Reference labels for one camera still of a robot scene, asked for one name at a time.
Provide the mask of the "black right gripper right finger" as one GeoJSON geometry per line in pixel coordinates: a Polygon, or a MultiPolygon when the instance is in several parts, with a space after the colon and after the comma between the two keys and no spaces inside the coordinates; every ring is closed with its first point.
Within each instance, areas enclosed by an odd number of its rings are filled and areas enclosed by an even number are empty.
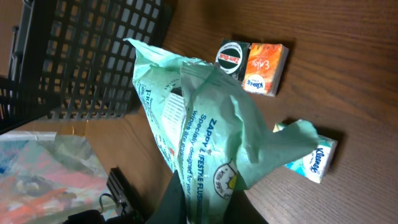
{"type": "Polygon", "coordinates": [[[235,191],[223,217],[224,224],[268,224],[244,191],[235,191]]]}

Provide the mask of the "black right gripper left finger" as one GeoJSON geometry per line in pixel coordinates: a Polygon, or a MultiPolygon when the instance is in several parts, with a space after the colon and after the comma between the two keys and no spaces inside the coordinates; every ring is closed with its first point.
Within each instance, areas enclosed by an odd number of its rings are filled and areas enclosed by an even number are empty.
{"type": "Polygon", "coordinates": [[[187,224],[185,194],[177,170],[173,173],[158,209],[146,224],[187,224]]]}

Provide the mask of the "teal candy wrapper bag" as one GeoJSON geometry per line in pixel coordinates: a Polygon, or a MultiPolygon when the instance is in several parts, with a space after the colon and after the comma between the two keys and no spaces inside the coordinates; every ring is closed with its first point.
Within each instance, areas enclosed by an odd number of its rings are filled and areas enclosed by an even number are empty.
{"type": "Polygon", "coordinates": [[[272,132],[239,82],[216,65],[130,43],[132,83],[160,152],[178,172],[187,222],[221,223],[235,191],[316,149],[311,122],[272,132]]]}

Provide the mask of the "green tissue pack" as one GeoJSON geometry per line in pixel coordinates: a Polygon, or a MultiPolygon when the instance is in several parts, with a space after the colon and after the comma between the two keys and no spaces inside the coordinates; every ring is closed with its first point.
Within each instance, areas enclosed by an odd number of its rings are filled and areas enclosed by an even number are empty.
{"type": "MultiPolygon", "coordinates": [[[[300,133],[307,134],[310,137],[314,137],[317,133],[312,123],[301,119],[291,124],[276,123],[273,132],[282,131],[287,127],[298,128],[300,133]]],[[[317,140],[318,145],[314,151],[300,159],[286,163],[284,167],[320,184],[331,164],[338,141],[322,135],[318,135],[317,140]]]]}

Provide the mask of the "orange juice carton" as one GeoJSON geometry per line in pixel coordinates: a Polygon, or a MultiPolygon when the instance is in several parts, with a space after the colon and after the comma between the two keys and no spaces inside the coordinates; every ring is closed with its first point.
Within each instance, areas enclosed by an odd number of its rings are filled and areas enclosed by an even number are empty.
{"type": "Polygon", "coordinates": [[[253,43],[242,87],[245,91],[275,97],[289,50],[282,44],[253,43]]]}

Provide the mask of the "round black lidded cup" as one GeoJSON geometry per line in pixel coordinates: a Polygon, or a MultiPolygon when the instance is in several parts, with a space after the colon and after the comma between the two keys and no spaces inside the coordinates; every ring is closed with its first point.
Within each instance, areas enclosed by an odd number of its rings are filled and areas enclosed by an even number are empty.
{"type": "Polygon", "coordinates": [[[235,80],[242,82],[246,72],[250,43],[223,39],[215,58],[220,68],[235,80]]]}

